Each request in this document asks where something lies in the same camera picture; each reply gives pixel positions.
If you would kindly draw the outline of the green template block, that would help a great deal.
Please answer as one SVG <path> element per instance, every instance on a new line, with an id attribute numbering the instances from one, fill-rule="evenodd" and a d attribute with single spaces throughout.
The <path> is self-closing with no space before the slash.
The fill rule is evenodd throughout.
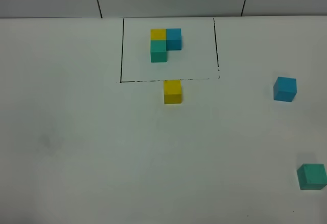
<path id="1" fill-rule="evenodd" d="M 151 40 L 150 56 L 152 63 L 167 62 L 167 49 L 165 40 Z"/>

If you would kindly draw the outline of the blue template block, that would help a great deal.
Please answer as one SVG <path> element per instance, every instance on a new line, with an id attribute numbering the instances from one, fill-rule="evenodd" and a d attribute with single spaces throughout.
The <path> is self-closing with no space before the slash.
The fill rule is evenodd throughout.
<path id="1" fill-rule="evenodd" d="M 166 46 L 168 51 L 182 50 L 181 29 L 166 29 Z"/>

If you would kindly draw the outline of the yellow template block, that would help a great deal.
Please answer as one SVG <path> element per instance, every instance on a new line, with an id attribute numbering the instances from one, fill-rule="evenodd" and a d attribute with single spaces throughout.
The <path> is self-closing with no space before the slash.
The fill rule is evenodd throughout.
<path id="1" fill-rule="evenodd" d="M 151 29 L 150 37 L 151 37 L 151 41 L 157 41 L 157 40 L 166 41 L 167 39 L 166 29 Z"/>

